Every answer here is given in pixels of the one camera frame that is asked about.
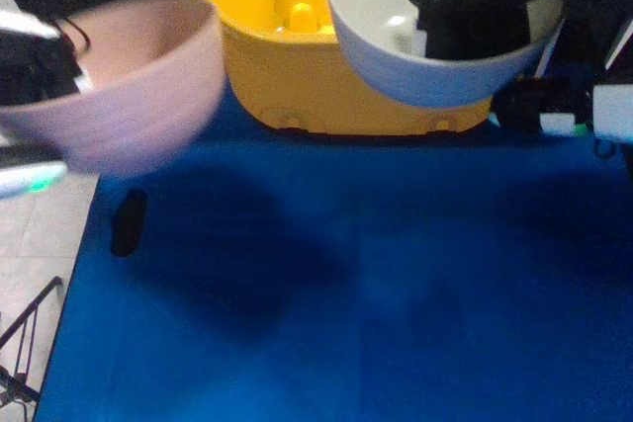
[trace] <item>bowl rim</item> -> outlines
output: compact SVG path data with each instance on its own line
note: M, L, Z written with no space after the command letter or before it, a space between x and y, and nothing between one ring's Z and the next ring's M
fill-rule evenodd
M384 53L389 56L395 56L401 60L406 61L407 63L416 65L416 66L439 66L446 67L449 66L451 68L472 68L474 66L483 66L486 64L496 64L496 63L504 63L511 59L517 59L520 56L526 55L533 49L540 49L543 47L550 38L556 33L559 29L561 22L564 21L564 13L561 12L559 16L559 20L556 22L556 25L551 29L551 31L543 37L542 40L538 42L531 42L530 44L513 51L509 51L508 53L500 54L497 56L491 56L483 59L459 59L459 60L447 60L447 59L435 59L435 58L422 58L413 56L412 54L406 54L397 50L388 49L381 44L372 42L365 35L360 34L355 29L351 28L352 23L348 20L349 18L344 15L339 9L336 8L337 0L329 0L331 15L334 18L338 18L340 22L344 25L344 27L352 33L356 38L363 41L365 44L370 46L373 49L378 50L381 53Z
M71 20L76 21L77 19L81 19L82 17L88 16L90 14L95 14L99 12L103 12L109 10L111 8L122 8L126 6L130 6L133 4L144 3L148 0L114 0L111 2L106 2L100 5L97 5L93 8L89 8L86 10L82 10L77 12L76 14L70 17ZM155 74L156 71L159 71L166 67L168 63L171 63L173 58L177 58L183 55L188 54L187 50L190 48L190 43L199 42L201 38L203 38L209 29L217 29L220 33L220 21L216 7L209 2L208 0L182 0L184 2L190 2L192 4L199 4L201 6L205 6L207 9L207 18L203 22L203 24L194 31L193 35L189 38L178 44L175 48L169 50L167 53L162 56L156 58L155 60L145 64L144 66L136 69L124 76L116 78L102 88L93 89L90 91L86 91L85 93L72 93L66 96L62 96L60 98L48 99L44 101L39 101L36 103L29 103L23 105L1 105L0 104L0 115L9 116L9 115L20 115L23 113L36 112L41 110L47 110L56 108L59 106L67 105L70 103L75 103L78 100L89 99L91 97L102 96L104 94L109 93L112 90L122 89L130 87L131 84L136 84L137 82L142 81L144 78Z
M338 44L336 32L332 29L332 33L327 34L298 34L293 32L279 33L269 32L262 29L252 29L241 24L229 15L227 15L220 2L209 0L216 5L216 9L220 15L222 22L231 27L233 30L252 37L256 40L264 42L273 42L279 44L297 45L297 44Z

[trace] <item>blue table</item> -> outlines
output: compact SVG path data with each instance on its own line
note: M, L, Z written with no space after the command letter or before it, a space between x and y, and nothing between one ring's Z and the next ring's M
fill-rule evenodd
M229 91L176 163L100 181L37 422L630 421L632 236L589 141L299 141Z

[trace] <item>yellow container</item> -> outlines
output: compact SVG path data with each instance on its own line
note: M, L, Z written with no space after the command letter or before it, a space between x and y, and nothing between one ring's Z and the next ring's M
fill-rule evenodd
M327 0L210 0L223 21L226 69L242 106L273 128L336 135L461 132L490 101L423 109L383 96L344 59Z

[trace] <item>bowl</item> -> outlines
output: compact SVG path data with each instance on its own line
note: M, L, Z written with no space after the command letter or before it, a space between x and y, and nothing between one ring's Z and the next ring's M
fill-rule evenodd
M176 158L205 128L225 88L214 6L123 0L72 20L92 43L80 65L94 89L0 106L0 124L57 148L76 172L126 177ZM82 37L66 31L80 49Z
M223 22L226 69L241 105L274 129L345 136L463 131L489 101L436 111L369 87L343 56L327 0L211 0Z
M492 96L540 56L563 12L563 0L534 0L528 5L531 44L482 60L445 61L411 54L417 9L408 0L329 0L329 5L341 49L364 81L391 98L427 108Z

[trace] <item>blue tablecloth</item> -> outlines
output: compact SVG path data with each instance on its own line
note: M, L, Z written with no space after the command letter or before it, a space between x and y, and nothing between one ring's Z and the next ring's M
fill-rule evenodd
M176 163L100 181L37 422L633 420L633 190L591 149L299 141L228 92Z

